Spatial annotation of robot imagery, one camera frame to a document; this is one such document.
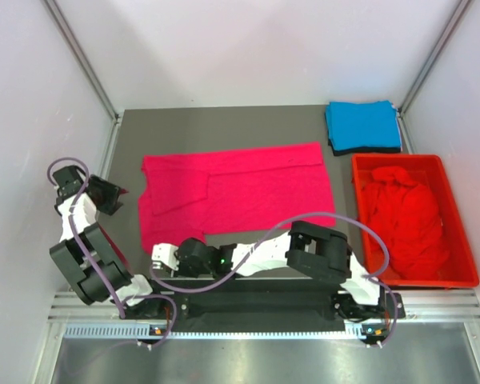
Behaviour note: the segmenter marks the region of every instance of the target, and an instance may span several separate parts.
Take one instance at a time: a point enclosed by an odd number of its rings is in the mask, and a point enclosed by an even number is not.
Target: white wall
[[[58,0],[116,109],[399,104],[454,0]]]
[[[39,0],[0,0],[0,384],[27,382],[55,290],[55,158],[101,161],[111,121]]]
[[[465,16],[407,115],[419,152],[437,153],[480,274],[480,0]],[[477,289],[480,300],[480,287]]]

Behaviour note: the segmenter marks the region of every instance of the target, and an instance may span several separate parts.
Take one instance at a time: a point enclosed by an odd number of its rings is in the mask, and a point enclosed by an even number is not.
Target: stack of folded cloth
[[[326,122],[334,156],[356,152],[397,154],[402,150],[397,111],[389,101],[332,102],[326,108]]]

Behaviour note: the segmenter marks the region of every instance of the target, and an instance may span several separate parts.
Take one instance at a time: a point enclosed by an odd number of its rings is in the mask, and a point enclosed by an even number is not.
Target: pink cloth
[[[316,210],[334,212],[320,143],[145,156],[138,200],[142,248],[205,234],[268,230]],[[332,218],[310,222],[333,226]]]

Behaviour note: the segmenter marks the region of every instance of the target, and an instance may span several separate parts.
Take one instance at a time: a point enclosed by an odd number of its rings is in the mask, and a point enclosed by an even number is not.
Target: plastic bin
[[[462,220],[451,192],[441,159],[432,154],[356,154],[352,157],[355,194],[358,200],[359,220],[367,223],[367,207],[362,189],[372,181],[371,171],[380,166],[401,166],[410,176],[434,193],[443,223],[443,233],[450,247],[450,258],[439,270],[437,280],[407,280],[389,266],[379,276],[392,286],[436,286],[445,288],[474,287],[479,284],[476,265],[470,244],[467,241]],[[372,250],[369,235],[362,232],[365,266],[369,272],[380,268],[384,255],[381,250]]]

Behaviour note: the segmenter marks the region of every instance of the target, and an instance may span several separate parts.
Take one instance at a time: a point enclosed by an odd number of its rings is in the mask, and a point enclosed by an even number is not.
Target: red cloth in bin
[[[138,200],[142,248],[205,234],[268,230],[317,210],[334,212],[319,142],[205,154],[145,156]],[[310,222],[333,226],[332,218]]]
[[[367,225],[387,245],[391,267],[404,278],[436,279],[450,252],[432,191],[399,166],[377,168],[372,177],[363,190]],[[380,249],[373,239],[371,246]]]

